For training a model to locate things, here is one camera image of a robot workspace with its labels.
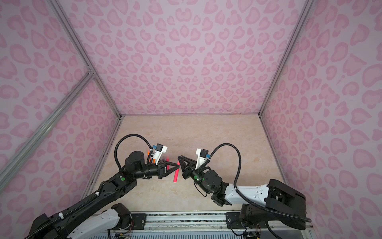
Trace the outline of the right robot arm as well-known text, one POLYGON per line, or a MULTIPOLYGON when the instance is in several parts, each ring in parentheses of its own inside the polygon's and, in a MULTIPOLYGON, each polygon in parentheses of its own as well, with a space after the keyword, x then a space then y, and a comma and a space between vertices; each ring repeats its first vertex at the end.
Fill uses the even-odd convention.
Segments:
POLYGON ((247 227, 260 222, 280 221, 284 225, 305 230, 310 223, 306 215, 306 197, 279 180, 271 179, 260 186, 238 186, 224 182, 210 167, 197 168, 197 161, 179 156, 184 179, 192 179, 196 188, 218 206, 241 205, 239 219, 247 227))

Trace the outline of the pink pen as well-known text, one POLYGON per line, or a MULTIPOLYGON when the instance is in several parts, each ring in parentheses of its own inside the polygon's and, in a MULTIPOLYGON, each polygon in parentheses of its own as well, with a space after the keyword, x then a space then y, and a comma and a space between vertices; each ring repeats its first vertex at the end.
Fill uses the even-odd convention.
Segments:
POLYGON ((177 183, 178 177, 179 177, 179 171, 180 171, 180 163, 179 162, 177 163, 177 167, 178 168, 176 169, 176 171, 174 173, 174 179, 173 179, 174 183, 177 183))
POLYGON ((169 164, 167 164, 167 166, 166 166, 166 167, 167 167, 167 170, 169 170, 169 169, 170 169, 170 165, 169 165, 169 164))

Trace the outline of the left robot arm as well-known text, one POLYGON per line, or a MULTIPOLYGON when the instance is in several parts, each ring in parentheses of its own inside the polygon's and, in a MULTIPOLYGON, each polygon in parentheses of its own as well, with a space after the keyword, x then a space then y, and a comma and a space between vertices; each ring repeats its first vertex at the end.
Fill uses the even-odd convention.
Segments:
POLYGON ((179 169, 179 165, 168 161, 146 164, 145 154, 132 152, 123 166, 110 179, 103 181, 99 188, 80 202, 48 217, 37 217, 26 236, 27 239, 66 239, 70 233, 86 219, 104 206, 120 199, 137 186, 137 179, 169 176, 179 169))

